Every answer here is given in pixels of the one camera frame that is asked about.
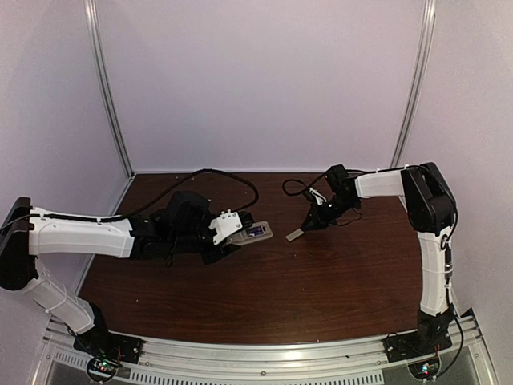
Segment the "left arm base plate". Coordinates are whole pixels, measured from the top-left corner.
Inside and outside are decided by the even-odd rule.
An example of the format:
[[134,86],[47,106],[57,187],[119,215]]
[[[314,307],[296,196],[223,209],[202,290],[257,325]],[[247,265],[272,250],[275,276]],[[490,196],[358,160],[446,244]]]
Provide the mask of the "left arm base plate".
[[143,340],[110,331],[89,330],[84,334],[74,334],[73,347],[99,359],[109,359],[116,363],[138,363]]

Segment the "right aluminium frame post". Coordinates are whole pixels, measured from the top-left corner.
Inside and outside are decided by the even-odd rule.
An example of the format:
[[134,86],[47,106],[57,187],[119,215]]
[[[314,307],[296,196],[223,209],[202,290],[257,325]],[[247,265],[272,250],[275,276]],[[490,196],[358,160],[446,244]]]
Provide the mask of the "right aluminium frame post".
[[414,122],[415,112],[420,98],[422,83],[425,79],[426,69],[430,58],[432,42],[434,38],[434,29],[436,24],[436,5],[435,0],[426,0],[424,2],[422,24],[419,33],[418,49],[414,63],[412,80],[406,101],[405,111],[403,113],[398,138],[394,147],[394,152],[390,161],[390,167],[395,168],[400,165],[402,155],[405,151],[408,136]]

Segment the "grey battery cover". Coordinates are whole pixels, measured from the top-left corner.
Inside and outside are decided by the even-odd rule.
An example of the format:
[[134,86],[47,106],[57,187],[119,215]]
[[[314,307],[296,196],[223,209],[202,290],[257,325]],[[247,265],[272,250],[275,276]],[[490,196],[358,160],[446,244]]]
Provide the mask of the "grey battery cover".
[[293,232],[291,232],[290,234],[288,234],[285,239],[288,241],[288,242],[292,242],[296,239],[298,239],[300,236],[302,236],[304,234],[304,232],[301,230],[301,229],[296,229],[294,230]]

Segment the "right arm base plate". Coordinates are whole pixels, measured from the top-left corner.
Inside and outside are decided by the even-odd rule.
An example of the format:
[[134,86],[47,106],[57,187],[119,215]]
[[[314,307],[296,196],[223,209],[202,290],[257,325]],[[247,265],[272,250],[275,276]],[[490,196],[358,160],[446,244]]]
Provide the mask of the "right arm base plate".
[[426,355],[435,355],[440,350],[452,347],[452,341],[445,334],[434,339],[426,339],[415,330],[405,334],[391,333],[384,338],[383,345],[388,362],[396,363]]

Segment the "left aluminium frame post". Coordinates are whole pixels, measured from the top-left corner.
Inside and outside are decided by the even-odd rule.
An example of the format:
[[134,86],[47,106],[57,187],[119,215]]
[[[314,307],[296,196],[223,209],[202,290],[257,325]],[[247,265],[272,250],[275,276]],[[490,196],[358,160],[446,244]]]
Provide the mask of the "left aluminium frame post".
[[107,122],[112,134],[115,149],[118,153],[118,157],[123,168],[123,173],[126,178],[131,179],[135,175],[135,172],[131,165],[127,145],[125,144],[125,140],[123,138],[123,133],[119,124],[119,117],[115,108],[115,101],[109,80],[107,63],[103,51],[103,41],[99,25],[97,1],[85,0],[83,4],[86,15],[87,29],[91,40],[93,59],[95,62],[95,68],[99,82],[100,96],[103,101]]

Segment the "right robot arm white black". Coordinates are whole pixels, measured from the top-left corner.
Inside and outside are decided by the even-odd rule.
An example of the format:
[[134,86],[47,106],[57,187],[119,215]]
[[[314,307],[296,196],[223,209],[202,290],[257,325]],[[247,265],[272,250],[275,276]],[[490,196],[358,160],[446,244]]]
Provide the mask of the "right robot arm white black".
[[422,355],[442,345],[454,319],[451,295],[452,251],[458,212],[455,198],[435,163],[389,168],[374,172],[350,171],[335,165],[323,174],[333,195],[323,197],[312,184],[300,190],[309,202],[302,232],[336,225],[364,199],[400,197],[417,234],[422,258],[422,296],[417,330],[410,345]]

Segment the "aluminium frame post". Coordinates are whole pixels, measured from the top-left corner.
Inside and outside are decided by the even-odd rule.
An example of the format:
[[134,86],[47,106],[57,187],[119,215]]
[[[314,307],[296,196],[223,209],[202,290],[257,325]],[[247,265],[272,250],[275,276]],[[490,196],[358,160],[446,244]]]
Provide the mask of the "aluminium frame post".
[[424,2],[422,24],[419,33],[418,49],[414,63],[412,80],[406,101],[405,111],[403,113],[398,138],[394,147],[394,152],[390,161],[390,167],[395,168],[400,165],[402,155],[405,151],[408,136],[414,122],[415,112],[420,98],[422,83],[425,79],[426,69],[430,58],[432,42],[434,38],[434,29],[436,24],[436,5],[435,0],[426,0]]
[[115,149],[118,153],[118,157],[123,168],[123,173],[126,178],[131,179],[135,175],[135,172],[131,165],[127,145],[125,144],[125,140],[123,138],[123,133],[119,124],[119,117],[115,108],[115,101],[109,80],[107,63],[103,51],[103,41],[99,25],[97,1],[85,0],[83,4],[86,15],[87,29],[91,40],[93,59],[95,62],[95,68],[99,82],[100,96],[103,101],[107,122],[112,134]]

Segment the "grey remote control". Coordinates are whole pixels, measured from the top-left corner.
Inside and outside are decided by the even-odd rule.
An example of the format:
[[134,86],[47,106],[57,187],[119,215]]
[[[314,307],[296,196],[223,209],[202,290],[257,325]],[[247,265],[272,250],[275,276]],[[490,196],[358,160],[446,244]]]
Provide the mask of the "grey remote control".
[[229,237],[228,243],[231,245],[250,245],[259,241],[265,241],[273,237],[273,231],[267,221],[259,221],[251,228],[241,230]]

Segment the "purple battery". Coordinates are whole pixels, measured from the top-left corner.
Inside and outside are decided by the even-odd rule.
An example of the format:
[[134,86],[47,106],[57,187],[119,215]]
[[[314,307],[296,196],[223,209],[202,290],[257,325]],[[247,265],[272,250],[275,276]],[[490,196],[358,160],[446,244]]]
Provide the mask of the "purple battery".
[[251,229],[247,229],[246,233],[249,237],[258,237],[265,234],[265,227],[264,226],[255,226]]

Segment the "front aluminium rail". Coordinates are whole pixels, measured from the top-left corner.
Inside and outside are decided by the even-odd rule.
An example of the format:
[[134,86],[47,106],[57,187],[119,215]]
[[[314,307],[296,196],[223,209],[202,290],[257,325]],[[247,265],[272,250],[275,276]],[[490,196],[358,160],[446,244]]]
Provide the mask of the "front aluminium rail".
[[[499,384],[479,324],[460,318],[463,348],[453,366],[437,378],[415,378],[420,360],[392,363],[386,334],[335,342],[230,345],[142,340],[137,363],[122,363],[105,384]],[[29,384],[95,384],[86,373],[90,356],[73,348],[65,325],[50,319],[42,353]]]

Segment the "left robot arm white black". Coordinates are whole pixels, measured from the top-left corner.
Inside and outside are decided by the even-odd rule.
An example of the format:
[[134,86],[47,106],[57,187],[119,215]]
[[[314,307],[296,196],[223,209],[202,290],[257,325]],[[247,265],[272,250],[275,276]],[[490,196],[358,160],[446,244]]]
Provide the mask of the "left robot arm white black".
[[107,356],[115,349],[102,311],[67,292],[36,259],[42,254],[95,254],[130,260],[198,253],[212,264],[237,250],[227,240],[252,225],[249,213],[213,214],[206,198],[176,192],[167,207],[148,217],[82,217],[36,208],[19,197],[1,227],[1,287],[28,294],[47,313],[64,321],[75,340]]

